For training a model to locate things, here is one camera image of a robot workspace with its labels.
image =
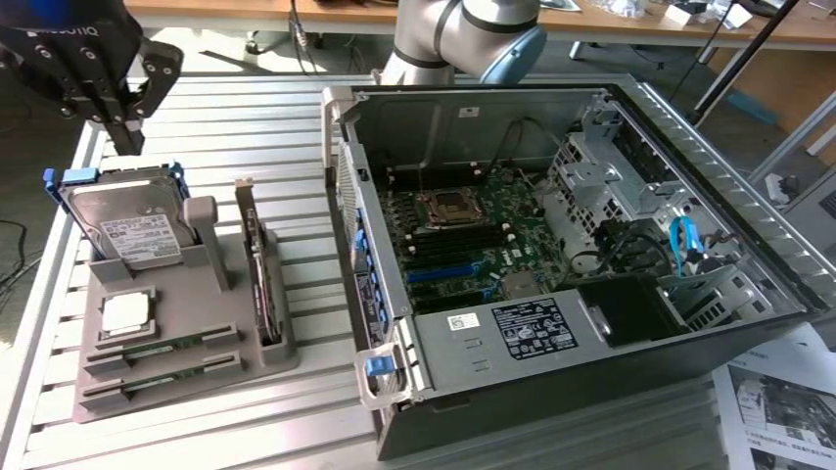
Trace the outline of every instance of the power supply label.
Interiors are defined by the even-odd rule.
[[[577,348],[553,299],[503,306],[492,312],[505,347],[515,359]]]
[[[180,245],[164,214],[105,221],[101,230],[125,262],[180,254]]]

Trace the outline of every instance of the gray holder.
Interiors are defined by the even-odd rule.
[[[181,263],[131,271],[121,259],[91,262],[91,286],[76,381],[73,420],[84,423],[123,414],[216,387],[293,369],[299,356],[283,282],[277,240],[268,231],[264,260],[269,269],[276,321],[283,325],[281,341],[263,346],[259,339],[249,267],[240,234],[217,237],[217,206],[211,197],[184,204],[189,227],[201,244],[180,250]],[[148,328],[128,335],[99,338],[105,299],[147,292],[152,302]],[[155,344],[193,339],[197,344],[155,351],[140,358],[128,353]],[[233,360],[205,368],[204,373],[124,393],[109,390],[116,383],[133,383],[167,371],[195,367],[233,354]],[[105,389],[96,394],[91,391]]]

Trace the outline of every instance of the cpu socket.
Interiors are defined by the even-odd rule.
[[[483,205],[471,188],[439,189],[417,195],[428,225],[433,228],[484,222]]]

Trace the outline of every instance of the paper document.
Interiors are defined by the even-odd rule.
[[[836,354],[808,323],[713,379],[732,470],[836,469]]]
[[[563,12],[580,12],[580,7],[572,0],[540,0],[540,5]]]

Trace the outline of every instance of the metal grated table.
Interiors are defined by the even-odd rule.
[[[219,201],[223,233],[239,230],[232,180],[253,177],[259,213],[280,239],[301,364],[153,409],[73,423],[91,250],[59,212],[15,349],[17,369],[7,375],[16,387],[7,396],[3,468],[725,468],[708,378],[389,462],[375,460],[372,420],[353,380],[320,152],[320,91],[360,83],[367,80],[353,76],[183,78],[147,122],[143,157],[115,156],[104,133],[85,128],[73,166],[113,169],[177,160],[192,195]],[[559,391],[544,393],[560,400]]]

